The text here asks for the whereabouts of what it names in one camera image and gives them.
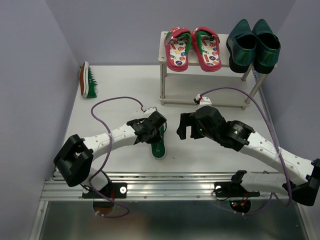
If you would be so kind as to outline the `green canvas sneaker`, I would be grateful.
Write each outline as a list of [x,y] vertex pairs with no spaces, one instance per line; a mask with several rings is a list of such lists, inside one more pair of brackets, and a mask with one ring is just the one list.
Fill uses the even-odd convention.
[[98,83],[93,76],[93,72],[87,61],[85,61],[80,67],[79,86],[80,93],[83,98],[94,99],[97,97]]
[[165,146],[165,132],[167,130],[167,123],[165,123],[159,130],[161,140],[157,143],[151,144],[151,153],[155,159],[162,159],[166,155],[166,146]]

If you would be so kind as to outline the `pink flip-flop with letters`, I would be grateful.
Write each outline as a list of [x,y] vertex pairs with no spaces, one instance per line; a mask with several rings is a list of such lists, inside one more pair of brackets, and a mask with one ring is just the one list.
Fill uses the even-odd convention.
[[201,26],[192,31],[191,39],[200,68],[205,72],[220,70],[222,63],[218,34],[208,27]]

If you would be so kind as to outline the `green loafer shoe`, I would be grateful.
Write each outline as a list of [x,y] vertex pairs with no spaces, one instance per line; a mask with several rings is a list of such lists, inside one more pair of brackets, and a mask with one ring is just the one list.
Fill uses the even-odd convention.
[[228,35],[226,47],[230,54],[229,67],[238,74],[245,73],[255,57],[257,37],[246,19],[241,19]]
[[264,19],[256,22],[252,33],[256,36],[253,67],[256,72],[267,75],[272,72],[279,60],[281,43]]

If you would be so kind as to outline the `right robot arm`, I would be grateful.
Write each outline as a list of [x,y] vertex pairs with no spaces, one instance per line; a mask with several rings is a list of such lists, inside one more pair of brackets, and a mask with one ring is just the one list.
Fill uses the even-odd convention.
[[320,188],[320,160],[298,157],[266,140],[251,126],[238,121],[226,121],[220,112],[205,105],[195,112],[182,113],[177,129],[186,139],[187,127],[192,139],[208,138],[220,146],[253,157],[277,173],[253,173],[238,170],[229,181],[215,182],[218,198],[258,197],[261,192],[291,196],[292,200],[313,206]]

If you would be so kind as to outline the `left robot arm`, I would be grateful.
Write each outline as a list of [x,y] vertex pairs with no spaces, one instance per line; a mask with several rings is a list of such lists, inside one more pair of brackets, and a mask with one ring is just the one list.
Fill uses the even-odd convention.
[[93,161],[122,147],[160,142],[161,127],[166,122],[162,114],[153,111],[147,118],[130,120],[110,133],[83,138],[74,134],[63,144],[53,163],[69,187],[93,183],[95,193],[106,197],[111,193],[111,184],[103,173],[94,175],[97,170],[92,167]]

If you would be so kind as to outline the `white two-tier shoe shelf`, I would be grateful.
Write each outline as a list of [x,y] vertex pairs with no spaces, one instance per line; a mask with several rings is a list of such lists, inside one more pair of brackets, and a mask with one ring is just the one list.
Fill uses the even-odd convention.
[[231,90],[240,89],[254,97],[260,90],[267,74],[258,73],[251,65],[245,73],[235,73],[229,67],[230,53],[226,42],[228,35],[219,34],[221,69],[216,72],[205,72],[200,68],[197,55],[193,49],[188,54],[188,69],[183,72],[175,72],[167,67],[165,38],[167,32],[160,34],[158,61],[160,63],[160,103],[165,104],[194,104],[194,98],[210,89],[218,89],[207,93],[215,106],[235,107],[245,110],[251,100],[246,95]]

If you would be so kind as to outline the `green canvas sneaker on side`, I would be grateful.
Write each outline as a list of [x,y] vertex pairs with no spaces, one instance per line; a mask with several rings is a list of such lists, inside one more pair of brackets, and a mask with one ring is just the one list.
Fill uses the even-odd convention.
[[87,61],[85,61],[80,67],[79,86],[80,93],[83,98],[94,99],[97,97],[98,83],[93,76],[93,72]]

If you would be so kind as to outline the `aluminium table edge rail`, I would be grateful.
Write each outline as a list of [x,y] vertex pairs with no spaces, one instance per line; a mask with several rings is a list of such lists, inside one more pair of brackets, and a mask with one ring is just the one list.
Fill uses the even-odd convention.
[[[232,172],[110,172],[113,183],[127,183],[126,198],[117,201],[207,201],[216,182],[228,182]],[[69,187],[59,172],[44,183],[42,201],[89,201],[80,185]]]

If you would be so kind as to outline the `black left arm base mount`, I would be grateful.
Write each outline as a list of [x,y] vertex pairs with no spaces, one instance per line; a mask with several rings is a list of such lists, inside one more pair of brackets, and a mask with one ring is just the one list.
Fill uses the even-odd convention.
[[[98,190],[100,194],[113,200],[127,198],[128,184],[126,182],[112,181],[104,171],[99,173],[97,178],[99,181],[107,181],[107,184],[101,190]],[[87,189],[83,189],[82,191],[83,199],[103,199],[103,197],[92,190],[91,187],[87,186],[86,188]]]

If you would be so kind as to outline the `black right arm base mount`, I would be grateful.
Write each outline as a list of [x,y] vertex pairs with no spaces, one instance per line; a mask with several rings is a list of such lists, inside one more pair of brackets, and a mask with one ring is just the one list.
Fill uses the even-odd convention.
[[230,181],[220,181],[214,183],[213,193],[217,198],[242,198],[242,197],[259,197],[259,191],[247,191],[241,183],[243,182],[245,170],[238,170]]

